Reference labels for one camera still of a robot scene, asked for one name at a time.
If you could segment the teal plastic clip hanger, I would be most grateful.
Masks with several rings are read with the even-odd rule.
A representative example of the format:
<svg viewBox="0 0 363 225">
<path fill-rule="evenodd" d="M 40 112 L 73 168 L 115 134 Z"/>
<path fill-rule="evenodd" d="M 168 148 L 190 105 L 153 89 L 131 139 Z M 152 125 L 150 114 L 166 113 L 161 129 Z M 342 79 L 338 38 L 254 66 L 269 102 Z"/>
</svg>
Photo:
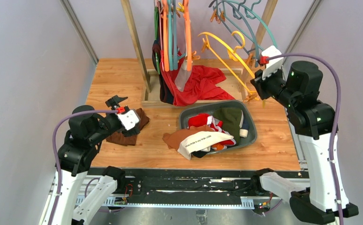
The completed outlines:
<svg viewBox="0 0 363 225">
<path fill-rule="evenodd" d="M 262 43 L 265 35 L 273 46 L 278 47 L 276 38 L 269 24 L 277 7 L 277 0 L 226 0 L 225 4 L 231 7 L 234 19 L 246 24 L 253 46 L 252 50 L 264 50 Z"/>
</svg>

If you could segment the yellow plastic clip hanger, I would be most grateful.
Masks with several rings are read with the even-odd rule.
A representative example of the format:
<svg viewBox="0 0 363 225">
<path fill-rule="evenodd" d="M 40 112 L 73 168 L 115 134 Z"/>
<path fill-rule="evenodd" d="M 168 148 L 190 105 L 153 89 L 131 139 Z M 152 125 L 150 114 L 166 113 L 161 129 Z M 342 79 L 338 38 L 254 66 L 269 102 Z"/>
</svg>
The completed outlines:
<svg viewBox="0 0 363 225">
<path fill-rule="evenodd" d="M 232 31 L 231 36 L 235 37 L 236 35 L 240 37 L 240 40 L 241 40 L 242 43 L 239 44 L 239 45 L 236 45 L 234 48 L 230 47 L 225 41 L 223 41 L 221 38 L 214 35 L 213 33 L 205 31 L 205 32 L 201 32 L 198 36 L 203 37 L 202 38 L 202 40 L 203 40 L 202 52 L 204 52 L 205 50 L 211 51 L 213 53 L 213 55 L 226 67 L 226 69 L 228 69 L 229 72 L 231 72 L 231 74 L 240 83 L 242 88 L 247 92 L 247 97 L 245 97 L 245 99 L 243 101 L 249 102 L 249 101 L 251 101 L 253 99 L 254 100 L 259 100 L 260 98 L 258 96 L 258 92 L 255 91 L 255 90 L 250 90 L 247 87 L 246 82 L 243 81 L 239 76 L 237 76 L 237 74 L 235 72 L 232 71 L 231 67 L 225 62 L 225 60 L 222 59 L 215 52 L 215 50 L 211 47 L 211 44 L 210 44 L 210 41 L 209 41 L 209 37 L 212 37 L 213 39 L 218 41 L 220 44 L 222 44 L 227 49 L 229 59 L 239 62 L 243 66 L 243 68 L 248 72 L 250 77 L 255 78 L 255 74 L 253 73 L 253 71 L 250 69 L 248 64 L 242 59 L 242 57 L 237 52 L 238 49 L 243 49 L 245 47 L 245 45 L 246 45 L 245 38 L 244 38 L 243 34 L 240 31 L 237 31 L 237 30 Z"/>
</svg>

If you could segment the blue-grey plastic clip hanger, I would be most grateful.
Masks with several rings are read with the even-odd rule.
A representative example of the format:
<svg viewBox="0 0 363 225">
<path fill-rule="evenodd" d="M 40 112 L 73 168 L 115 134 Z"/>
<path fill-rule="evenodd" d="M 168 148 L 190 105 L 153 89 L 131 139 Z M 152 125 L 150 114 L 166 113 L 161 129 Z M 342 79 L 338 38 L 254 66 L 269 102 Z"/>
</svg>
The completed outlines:
<svg viewBox="0 0 363 225">
<path fill-rule="evenodd" d="M 247 29 L 246 24 L 241 20 L 236 20 L 233 18 L 231 13 L 231 7 L 228 4 L 225 4 L 224 1 L 225 0 L 212 0 L 208 5 L 208 8 L 212 9 L 214 12 L 215 20 L 218 23 L 224 25 L 226 30 L 229 32 L 232 32 L 234 30 L 240 31 L 243 36 L 247 38 L 248 41 L 250 41 L 250 43 L 252 44 L 251 39 L 248 37 L 250 32 Z M 244 47 L 243 50 L 247 54 L 251 55 L 251 65 L 254 67 L 258 67 L 259 63 L 257 61 L 257 57 L 262 50 L 252 50 L 251 47 Z"/>
</svg>

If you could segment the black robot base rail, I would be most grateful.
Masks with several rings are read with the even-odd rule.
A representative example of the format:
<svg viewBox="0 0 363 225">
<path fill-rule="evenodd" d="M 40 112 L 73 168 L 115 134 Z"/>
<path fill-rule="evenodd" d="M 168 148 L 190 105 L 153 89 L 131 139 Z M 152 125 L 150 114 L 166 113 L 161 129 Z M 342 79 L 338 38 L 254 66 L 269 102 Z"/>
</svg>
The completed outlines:
<svg viewBox="0 0 363 225">
<path fill-rule="evenodd" d="M 104 207 L 274 210 L 287 206 L 251 184 L 252 170 L 126 168 L 127 186 L 105 197 Z"/>
</svg>

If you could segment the brown underwear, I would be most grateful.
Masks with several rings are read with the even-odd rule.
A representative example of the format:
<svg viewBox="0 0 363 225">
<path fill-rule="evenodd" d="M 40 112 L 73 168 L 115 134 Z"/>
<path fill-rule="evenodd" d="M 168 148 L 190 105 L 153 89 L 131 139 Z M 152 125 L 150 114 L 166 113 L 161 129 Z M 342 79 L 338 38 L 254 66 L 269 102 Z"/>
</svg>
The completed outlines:
<svg viewBox="0 0 363 225">
<path fill-rule="evenodd" d="M 233 140 L 233 136 L 228 133 L 214 131 L 207 125 L 181 129 L 171 134 L 163 134 L 162 140 L 169 149 L 176 150 L 187 160 L 191 160 L 194 152 L 207 153 L 211 147 L 223 141 Z"/>
</svg>

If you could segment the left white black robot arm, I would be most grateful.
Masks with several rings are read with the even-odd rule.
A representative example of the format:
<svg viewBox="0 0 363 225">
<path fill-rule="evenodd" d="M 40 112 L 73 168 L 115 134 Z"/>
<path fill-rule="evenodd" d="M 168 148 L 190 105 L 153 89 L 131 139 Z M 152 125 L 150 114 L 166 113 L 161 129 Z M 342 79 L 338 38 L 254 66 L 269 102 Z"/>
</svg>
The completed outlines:
<svg viewBox="0 0 363 225">
<path fill-rule="evenodd" d="M 113 193 L 122 193 L 123 202 L 127 204 L 133 186 L 127 182 L 124 170 L 108 166 L 93 190 L 76 206 L 81 185 L 102 142 L 114 133 L 125 137 L 140 133 L 136 110 L 120 105 L 126 99 L 117 95 L 111 97 L 106 101 L 108 110 L 78 106 L 55 126 L 52 134 L 55 185 L 49 202 L 51 210 L 45 213 L 44 225 L 88 225 Z"/>
</svg>

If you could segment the black underwear cream waistband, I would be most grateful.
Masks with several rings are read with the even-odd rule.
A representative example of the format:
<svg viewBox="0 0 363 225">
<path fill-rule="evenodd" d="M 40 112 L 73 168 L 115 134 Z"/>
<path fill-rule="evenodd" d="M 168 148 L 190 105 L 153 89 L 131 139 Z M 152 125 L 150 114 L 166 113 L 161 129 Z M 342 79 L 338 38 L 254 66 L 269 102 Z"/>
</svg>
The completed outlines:
<svg viewBox="0 0 363 225">
<path fill-rule="evenodd" d="M 216 150 L 214 149 L 210 149 L 210 151 L 194 151 L 191 153 L 192 156 L 194 157 L 197 157 L 197 158 L 203 158 L 204 156 L 206 156 L 207 154 L 212 154 L 212 153 L 215 153 L 217 152 Z"/>
</svg>

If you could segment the red underwear white trim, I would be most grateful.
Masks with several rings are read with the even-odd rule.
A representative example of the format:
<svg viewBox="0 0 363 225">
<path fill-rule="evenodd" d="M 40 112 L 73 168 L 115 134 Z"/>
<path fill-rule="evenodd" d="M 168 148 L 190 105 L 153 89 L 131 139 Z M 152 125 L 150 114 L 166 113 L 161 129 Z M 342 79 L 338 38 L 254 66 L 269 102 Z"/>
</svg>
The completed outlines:
<svg viewBox="0 0 363 225">
<path fill-rule="evenodd" d="M 200 114 L 198 114 L 198 115 L 196 115 L 194 117 L 191 117 L 188 120 L 188 126 L 187 126 L 187 128 L 190 128 L 190 127 L 201 127 L 203 125 L 207 125 L 213 131 L 221 132 L 221 133 L 224 133 L 224 134 L 227 134 L 227 135 L 230 134 L 229 132 L 225 131 L 222 128 L 222 126 L 223 126 L 223 122 L 222 121 L 220 121 L 219 119 L 214 118 L 212 115 L 209 115 L 207 113 L 200 113 Z M 228 147 L 232 147 L 232 146 L 236 145 L 236 140 L 233 137 L 230 140 L 221 141 L 221 142 L 219 142 L 219 144 L 225 145 L 228 148 Z"/>
</svg>

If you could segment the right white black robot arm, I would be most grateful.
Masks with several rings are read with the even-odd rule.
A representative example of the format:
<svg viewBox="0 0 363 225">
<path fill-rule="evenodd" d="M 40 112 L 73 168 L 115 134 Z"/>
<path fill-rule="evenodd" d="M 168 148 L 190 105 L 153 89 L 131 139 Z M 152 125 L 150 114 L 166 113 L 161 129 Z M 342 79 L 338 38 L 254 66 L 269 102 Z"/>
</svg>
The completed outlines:
<svg viewBox="0 0 363 225">
<path fill-rule="evenodd" d="M 310 186 L 299 187 L 274 170 L 255 172 L 252 186 L 259 195 L 271 192 L 287 202 L 297 219 L 325 225 L 336 218 L 358 215 L 347 198 L 337 160 L 335 110 L 318 100 L 323 73 L 309 61 L 291 64 L 287 79 L 281 69 L 264 76 L 258 70 L 251 83 L 262 99 L 274 98 L 286 108 L 287 118 L 298 135 L 308 166 Z"/>
</svg>

